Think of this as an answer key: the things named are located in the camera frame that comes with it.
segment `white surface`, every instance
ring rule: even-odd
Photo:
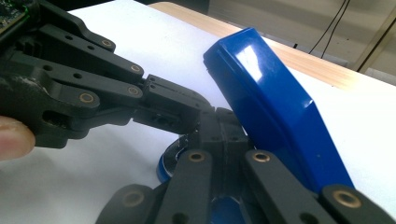
[[[228,107],[203,64],[213,35],[130,0],[73,14],[113,40],[116,53],[141,65],[145,76],[166,78]],[[396,217],[396,99],[344,92],[293,74],[316,101],[356,187]],[[0,223],[93,223],[121,187],[159,184],[157,161],[176,139],[133,122],[107,125],[62,150],[36,148],[0,162]]]

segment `black cable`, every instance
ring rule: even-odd
[[[330,41],[332,41],[332,35],[334,34],[335,28],[337,28],[338,23],[339,23],[340,20],[343,18],[344,13],[346,13],[346,11],[347,11],[347,6],[349,5],[349,3],[350,3],[350,0],[347,1],[346,7],[344,7],[344,11],[343,11],[343,13],[341,13],[340,19],[338,19],[337,23],[334,25],[334,28],[332,29],[332,33],[330,34],[330,37],[329,37],[329,41],[327,41],[326,48],[324,48],[324,50],[323,50],[323,52],[322,52],[322,55],[320,56],[321,59],[323,58],[324,53],[326,52],[327,47],[329,47]]]
[[[320,37],[320,39],[318,40],[318,42],[315,44],[315,46],[309,50],[309,54],[312,53],[312,51],[317,47],[317,45],[320,43],[320,41],[322,40],[323,36],[325,36],[327,34],[327,32],[329,31],[330,27],[332,27],[332,23],[335,21],[335,19],[338,17],[338,14],[340,14],[341,10],[344,7],[344,4],[346,3],[347,0],[344,0],[343,5],[341,5],[340,9],[338,9],[337,14],[335,14],[334,18],[332,18],[332,22],[330,22],[329,26],[327,27],[327,29],[325,30],[325,32],[323,33],[323,35]]]

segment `fingertip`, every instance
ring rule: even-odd
[[[35,146],[35,136],[21,122],[0,116],[0,161],[28,154]]]

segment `screw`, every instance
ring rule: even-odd
[[[135,207],[145,200],[145,195],[138,190],[132,190],[126,193],[122,198],[122,203],[125,207]]]
[[[88,103],[92,103],[93,100],[94,100],[94,98],[93,98],[92,95],[90,95],[90,94],[84,92],[84,93],[82,93],[82,94],[79,96],[79,100],[80,100],[82,103],[88,104]]]
[[[111,42],[108,41],[108,40],[102,40],[102,44],[103,44],[103,45],[106,45],[106,46],[108,46],[108,47],[111,46]]]
[[[200,152],[193,152],[189,155],[189,160],[194,162],[203,161],[205,159],[205,155]]]
[[[139,90],[137,88],[135,88],[135,87],[128,88],[128,92],[131,93],[132,95],[139,94]]]
[[[348,191],[339,189],[333,192],[332,196],[338,203],[342,204],[343,206],[350,208],[361,207],[361,200]]]
[[[270,159],[270,156],[262,152],[256,152],[253,154],[253,160],[255,161],[268,162]]]
[[[136,71],[136,72],[140,72],[140,67],[137,66],[136,64],[131,66],[132,70]]]

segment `blue object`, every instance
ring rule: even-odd
[[[204,59],[256,148],[276,154],[314,192],[353,188],[315,102],[254,29],[221,39]]]

